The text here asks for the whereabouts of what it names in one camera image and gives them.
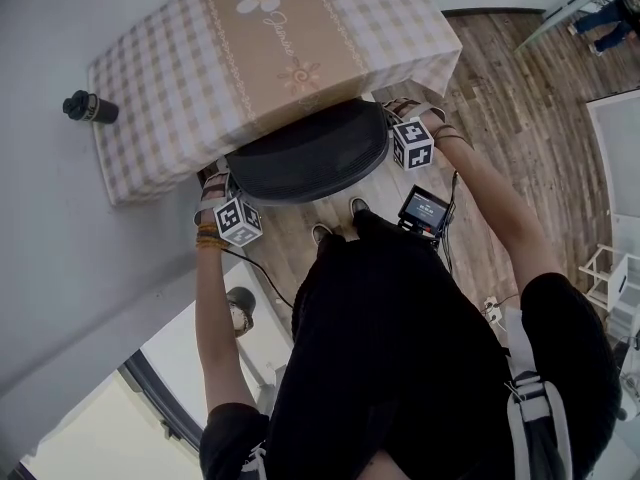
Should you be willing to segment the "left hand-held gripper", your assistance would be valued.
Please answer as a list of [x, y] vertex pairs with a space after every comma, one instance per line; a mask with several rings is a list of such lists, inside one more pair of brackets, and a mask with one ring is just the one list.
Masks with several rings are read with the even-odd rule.
[[244, 247], [263, 235], [258, 211], [246, 200], [229, 172], [227, 198], [200, 202], [194, 215], [197, 243], [204, 247]]

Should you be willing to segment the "person's right hand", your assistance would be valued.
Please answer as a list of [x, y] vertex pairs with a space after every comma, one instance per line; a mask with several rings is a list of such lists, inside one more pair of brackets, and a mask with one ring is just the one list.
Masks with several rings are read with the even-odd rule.
[[400, 97], [394, 100], [387, 101], [383, 104], [383, 107], [392, 115], [397, 116], [399, 119], [404, 119], [407, 115], [413, 112], [416, 108], [421, 108], [422, 103], [415, 101], [411, 98]]

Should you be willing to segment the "person's left hand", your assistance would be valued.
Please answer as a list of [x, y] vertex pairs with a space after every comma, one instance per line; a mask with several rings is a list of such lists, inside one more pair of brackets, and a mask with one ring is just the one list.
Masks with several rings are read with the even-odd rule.
[[227, 187], [228, 187], [228, 174], [227, 173], [217, 173], [209, 177], [204, 184], [201, 200], [213, 200], [213, 199], [222, 199], [223, 201], [227, 198]]

